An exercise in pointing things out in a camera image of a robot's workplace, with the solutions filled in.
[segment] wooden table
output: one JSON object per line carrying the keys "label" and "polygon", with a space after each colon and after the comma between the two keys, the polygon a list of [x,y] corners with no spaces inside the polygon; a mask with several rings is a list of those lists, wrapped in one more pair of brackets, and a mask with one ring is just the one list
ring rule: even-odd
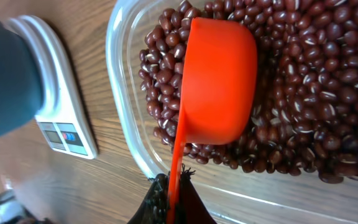
{"label": "wooden table", "polygon": [[126,223],[150,182],[133,160],[117,115],[104,45],[115,0],[3,0],[0,20],[33,14],[60,32],[70,51],[99,157],[52,151],[35,121],[0,139],[0,168],[37,218],[56,223]]}

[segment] teal container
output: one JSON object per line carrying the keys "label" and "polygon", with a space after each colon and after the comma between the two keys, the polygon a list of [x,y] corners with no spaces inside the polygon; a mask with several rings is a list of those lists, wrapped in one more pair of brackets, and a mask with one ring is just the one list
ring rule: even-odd
{"label": "teal container", "polygon": [[29,48],[0,22],[0,136],[30,121],[42,103],[40,75]]}

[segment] kitchen scale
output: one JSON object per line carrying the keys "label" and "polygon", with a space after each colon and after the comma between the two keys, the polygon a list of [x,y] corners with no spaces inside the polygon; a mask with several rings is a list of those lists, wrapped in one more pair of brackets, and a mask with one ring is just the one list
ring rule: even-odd
{"label": "kitchen scale", "polygon": [[96,145],[60,39],[36,16],[11,18],[6,25],[25,40],[40,72],[44,104],[35,119],[49,146],[54,151],[94,159]]}

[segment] red scoop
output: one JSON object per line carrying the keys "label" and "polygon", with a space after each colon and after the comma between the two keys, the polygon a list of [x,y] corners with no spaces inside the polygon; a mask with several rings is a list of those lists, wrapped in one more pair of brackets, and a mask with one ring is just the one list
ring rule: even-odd
{"label": "red scoop", "polygon": [[168,224],[175,219],[186,142],[219,145],[237,139],[249,118],[256,76],[257,49],[247,28],[238,22],[192,20],[168,188]]}

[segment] orange handle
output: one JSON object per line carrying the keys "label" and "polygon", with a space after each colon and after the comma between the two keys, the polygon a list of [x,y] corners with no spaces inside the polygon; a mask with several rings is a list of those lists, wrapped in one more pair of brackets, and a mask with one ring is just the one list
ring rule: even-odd
{"label": "orange handle", "polygon": [[171,173],[169,177],[169,186],[168,186],[168,202],[169,202],[170,209],[168,209],[168,213],[167,213],[167,224],[174,224],[175,205],[179,201],[179,191],[180,191],[179,180],[181,174],[183,150],[186,144],[186,136],[185,136],[186,122],[185,122],[185,113],[183,108],[180,108],[178,121],[179,121],[178,129],[175,138],[175,145],[173,147],[172,166],[171,166]]}

